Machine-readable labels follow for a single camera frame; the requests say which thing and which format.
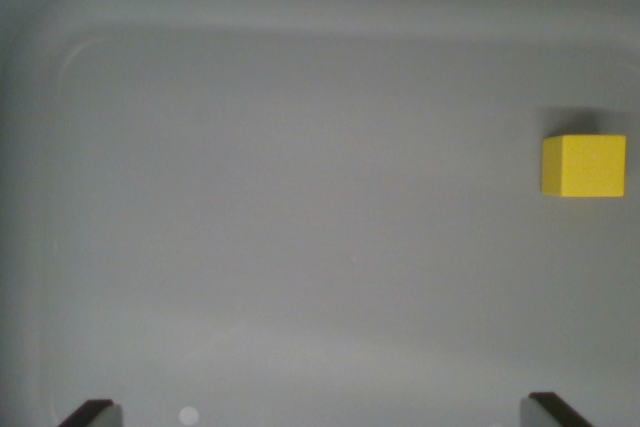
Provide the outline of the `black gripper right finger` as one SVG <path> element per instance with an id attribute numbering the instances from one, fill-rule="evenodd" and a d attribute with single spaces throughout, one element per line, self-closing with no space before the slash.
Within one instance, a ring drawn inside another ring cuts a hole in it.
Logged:
<path id="1" fill-rule="evenodd" d="M 555 392 L 532 392 L 520 401 L 521 427 L 593 427 Z"/>

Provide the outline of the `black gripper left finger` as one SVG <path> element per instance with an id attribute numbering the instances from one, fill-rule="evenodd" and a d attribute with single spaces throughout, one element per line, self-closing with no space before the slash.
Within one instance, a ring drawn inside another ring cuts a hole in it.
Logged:
<path id="1" fill-rule="evenodd" d="M 59 427 L 122 426 L 122 407 L 111 399 L 87 400 L 59 424 Z"/>

